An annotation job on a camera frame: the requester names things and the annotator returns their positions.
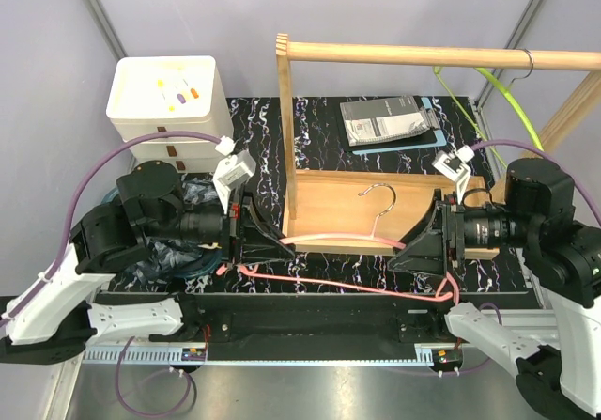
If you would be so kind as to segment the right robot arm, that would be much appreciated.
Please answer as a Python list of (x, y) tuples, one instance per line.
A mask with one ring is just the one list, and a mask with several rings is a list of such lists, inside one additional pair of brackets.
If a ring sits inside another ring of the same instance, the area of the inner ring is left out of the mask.
[(512, 332), (472, 303), (431, 313), (426, 330), (435, 340), (454, 335), (478, 348), (547, 419), (600, 416), (600, 230), (575, 220), (575, 188), (556, 163), (522, 158), (509, 164), (501, 204), (467, 207), (435, 191), (388, 264), (393, 272), (445, 275), (463, 267), (469, 248), (521, 250), (548, 292), (558, 348)]

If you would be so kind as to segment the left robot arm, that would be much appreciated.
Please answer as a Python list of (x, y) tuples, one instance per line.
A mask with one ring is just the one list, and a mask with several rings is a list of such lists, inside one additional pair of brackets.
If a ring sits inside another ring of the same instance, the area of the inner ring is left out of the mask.
[(259, 212), (252, 193), (235, 190), (230, 206), (186, 201), (177, 170), (168, 163), (138, 165), (116, 182), (117, 199), (86, 214), (71, 230), (58, 268), (39, 276), (6, 304), (4, 364), (53, 365), (89, 346), (128, 339), (188, 342), (208, 330), (189, 295), (155, 303), (97, 304), (88, 297), (104, 283), (151, 257), (150, 240), (217, 245), (227, 266), (288, 261), (295, 255), (284, 234)]

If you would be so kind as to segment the lime green hanger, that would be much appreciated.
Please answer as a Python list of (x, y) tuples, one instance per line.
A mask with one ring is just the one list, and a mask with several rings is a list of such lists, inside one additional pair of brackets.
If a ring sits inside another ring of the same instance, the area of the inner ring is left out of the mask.
[[(538, 149), (538, 150), (543, 150), (544, 147), (543, 147), (542, 141), (541, 141), (541, 139), (540, 139), (537, 131), (533, 127), (532, 122), (530, 121), (530, 119), (527, 116), (526, 112), (524, 111), (524, 109), (522, 108), (522, 106), (519, 104), (519, 102), (516, 100), (516, 98), (514, 97), (514, 95), (511, 92), (511, 87), (512, 87), (514, 81), (528, 78), (532, 74), (532, 72), (534, 70), (534, 57), (533, 57), (532, 53), (529, 50), (527, 50), (527, 49), (521, 49), (521, 52), (525, 53), (526, 56), (527, 56), (527, 58), (528, 58), (528, 60), (529, 60), (529, 64), (530, 64), (529, 65), (529, 72), (525, 76), (523, 76), (523, 77), (516, 77), (516, 78), (514, 78), (510, 82), (510, 84), (508, 86), (506, 86), (497, 77), (495, 77), (490, 70), (487, 70), (487, 69), (485, 69), (483, 67), (474, 67), (473, 69), (476, 70), (480, 75), (482, 75), (490, 84), (492, 84), (492, 86), (497, 91), (499, 91), (501, 93), (501, 95), (505, 98), (505, 100), (507, 101), (507, 103), (514, 110), (514, 112), (516, 113), (517, 117), (520, 119), (520, 121), (521, 121), (522, 125), (524, 126), (526, 132), (528, 133), (528, 136), (530, 137), (530, 139), (531, 139), (532, 144), (534, 145), (534, 147), (536, 149)], [(459, 102), (458, 98), (452, 92), (452, 90), (450, 89), (450, 87), (448, 87), (448, 85), (444, 82), (443, 78), (441, 77), (442, 67), (434, 66), (432, 68), (432, 71), (433, 71), (433, 74), (435, 75), (435, 77), (437, 78), (438, 82), (440, 83), (440, 85), (446, 91), (447, 95), (454, 102), (455, 106), (459, 109), (459, 111), (462, 113), (462, 115), (464, 116), (464, 118), (472, 126), (472, 128), (474, 129), (474, 131), (476, 132), (476, 134), (480, 138), (482, 138), (484, 141), (487, 141), (488, 138), (486, 137), (485, 133), (479, 128), (479, 126), (476, 124), (475, 120), (471, 118), (470, 114), (467, 112), (467, 110)]]

